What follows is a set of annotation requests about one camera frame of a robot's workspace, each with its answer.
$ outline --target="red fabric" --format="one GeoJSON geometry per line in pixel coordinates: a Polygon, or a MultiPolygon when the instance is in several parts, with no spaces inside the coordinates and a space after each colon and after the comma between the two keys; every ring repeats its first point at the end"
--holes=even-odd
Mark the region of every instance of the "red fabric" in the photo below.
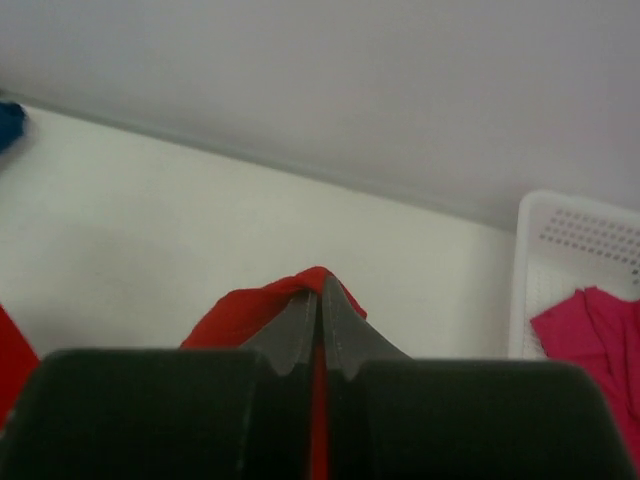
{"type": "MultiPolygon", "coordinates": [[[[322,294],[324,281],[331,272],[313,267],[293,277],[285,277],[263,288],[228,293],[198,323],[182,348],[233,347],[244,343],[264,327],[287,305],[292,295],[302,290],[322,294]]],[[[344,289],[351,305],[363,317],[365,312],[344,289]]],[[[311,472],[313,480],[328,477],[328,431],[326,412],[326,366],[324,349],[316,349],[311,421],[311,472]]]]}
{"type": "Polygon", "coordinates": [[[38,357],[0,306],[0,428],[38,357]]]}
{"type": "MultiPolygon", "coordinates": [[[[180,348],[234,347],[244,343],[282,311],[290,298],[302,291],[322,294],[331,272],[313,267],[292,277],[277,280],[263,288],[235,290],[222,297],[200,320],[180,348]]],[[[358,302],[347,297],[366,318],[358,302]]],[[[9,317],[0,309],[0,415],[4,418],[38,359],[9,317]]],[[[326,412],[326,366],[324,349],[317,347],[312,402],[311,471],[313,480],[328,478],[328,430],[326,412]]]]}
{"type": "Polygon", "coordinates": [[[578,290],[531,323],[550,358],[583,367],[600,386],[640,472],[640,301],[578,290]]]}

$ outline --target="blue object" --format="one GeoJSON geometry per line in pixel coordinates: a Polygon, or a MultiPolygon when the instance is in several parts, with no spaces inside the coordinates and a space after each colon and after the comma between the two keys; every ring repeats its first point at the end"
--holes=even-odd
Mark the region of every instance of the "blue object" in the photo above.
{"type": "Polygon", "coordinates": [[[17,103],[0,103],[0,153],[24,135],[27,114],[17,103]]]}

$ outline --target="wall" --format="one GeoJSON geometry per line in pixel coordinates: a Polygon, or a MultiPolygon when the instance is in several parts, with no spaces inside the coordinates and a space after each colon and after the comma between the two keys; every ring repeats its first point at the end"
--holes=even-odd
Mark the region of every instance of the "wall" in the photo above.
{"type": "Polygon", "coordinates": [[[512,226],[536,187],[640,209],[638,24],[635,0],[9,0],[0,86],[512,226]]]}

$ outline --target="pink cloth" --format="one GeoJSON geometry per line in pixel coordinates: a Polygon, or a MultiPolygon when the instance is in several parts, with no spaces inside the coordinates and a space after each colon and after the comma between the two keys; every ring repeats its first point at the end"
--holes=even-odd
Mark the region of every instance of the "pink cloth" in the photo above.
{"type": "Polygon", "coordinates": [[[600,386],[640,472],[640,301],[577,290],[531,324],[550,358],[583,367],[600,386]]]}

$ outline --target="table surface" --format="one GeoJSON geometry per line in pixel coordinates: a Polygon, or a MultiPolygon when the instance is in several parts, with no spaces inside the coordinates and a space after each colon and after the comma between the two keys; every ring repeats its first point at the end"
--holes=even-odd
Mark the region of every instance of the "table surface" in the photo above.
{"type": "Polygon", "coordinates": [[[174,347],[229,290],[313,265],[412,356],[506,354],[512,234],[28,113],[28,138],[0,158],[0,302],[40,355],[174,347]]]}

